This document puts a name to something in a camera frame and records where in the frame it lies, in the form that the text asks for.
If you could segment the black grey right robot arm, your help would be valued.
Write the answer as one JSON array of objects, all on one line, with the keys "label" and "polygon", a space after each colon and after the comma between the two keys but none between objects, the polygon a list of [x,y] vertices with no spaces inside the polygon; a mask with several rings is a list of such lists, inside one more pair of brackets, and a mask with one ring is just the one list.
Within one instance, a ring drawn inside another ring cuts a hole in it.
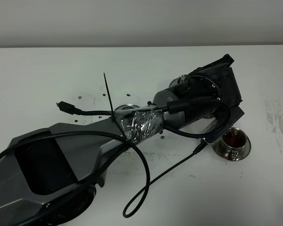
[{"label": "black grey right robot arm", "polygon": [[58,103],[71,115],[106,118],[58,123],[11,140],[0,153],[0,226],[57,226],[78,217],[91,205],[96,186],[104,186],[107,168],[128,149],[144,165],[139,196],[145,199],[153,180],[139,143],[167,130],[200,139],[197,154],[243,116],[233,62],[227,54],[178,77],[145,107],[83,111]]}]

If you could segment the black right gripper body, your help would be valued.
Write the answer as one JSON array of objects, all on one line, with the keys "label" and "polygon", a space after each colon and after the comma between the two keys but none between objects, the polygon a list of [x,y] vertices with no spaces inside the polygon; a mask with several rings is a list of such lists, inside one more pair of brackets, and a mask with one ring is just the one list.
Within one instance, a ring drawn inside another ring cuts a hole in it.
[{"label": "black right gripper body", "polygon": [[236,78],[231,68],[234,59],[225,54],[203,67],[198,67],[191,72],[191,80],[199,80],[211,85],[215,97],[228,104],[232,110],[230,124],[237,122],[243,115],[243,110],[239,107],[242,102]]}]

